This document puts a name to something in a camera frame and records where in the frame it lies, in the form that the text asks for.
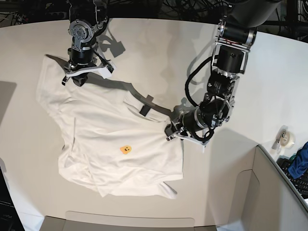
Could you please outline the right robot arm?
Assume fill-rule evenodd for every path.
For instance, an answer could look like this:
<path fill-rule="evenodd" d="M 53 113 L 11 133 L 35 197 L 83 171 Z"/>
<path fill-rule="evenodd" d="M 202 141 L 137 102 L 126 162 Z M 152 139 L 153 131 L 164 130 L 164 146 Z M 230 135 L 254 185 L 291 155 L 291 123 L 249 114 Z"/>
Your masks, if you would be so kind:
<path fill-rule="evenodd" d="M 81 87 L 88 80 L 88 73 L 98 72 L 103 78 L 111 77 L 113 64 L 106 60 L 97 37 L 107 28 L 107 0 L 70 0 L 68 33 L 72 37 L 68 49 L 69 61 L 65 67 L 62 85 L 69 79 Z"/>

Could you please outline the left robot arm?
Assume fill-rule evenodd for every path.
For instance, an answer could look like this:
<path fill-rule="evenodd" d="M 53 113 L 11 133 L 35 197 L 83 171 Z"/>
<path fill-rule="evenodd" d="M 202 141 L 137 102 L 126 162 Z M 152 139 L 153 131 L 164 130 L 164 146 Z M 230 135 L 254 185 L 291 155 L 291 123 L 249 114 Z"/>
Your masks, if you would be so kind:
<path fill-rule="evenodd" d="M 245 73 L 257 27 L 269 18 L 280 1 L 229 0 L 227 3 L 230 9 L 220 19 L 212 56 L 204 60 L 185 82 L 185 95 L 193 109 L 181 113 L 167 125 L 165 134 L 170 139 L 187 133 L 199 139 L 197 132 L 201 130 L 205 132 L 204 138 L 210 138 L 216 127 L 229 121 L 239 75 Z M 189 84 L 207 63 L 211 64 L 207 92 L 204 99 L 196 103 L 189 93 Z"/>

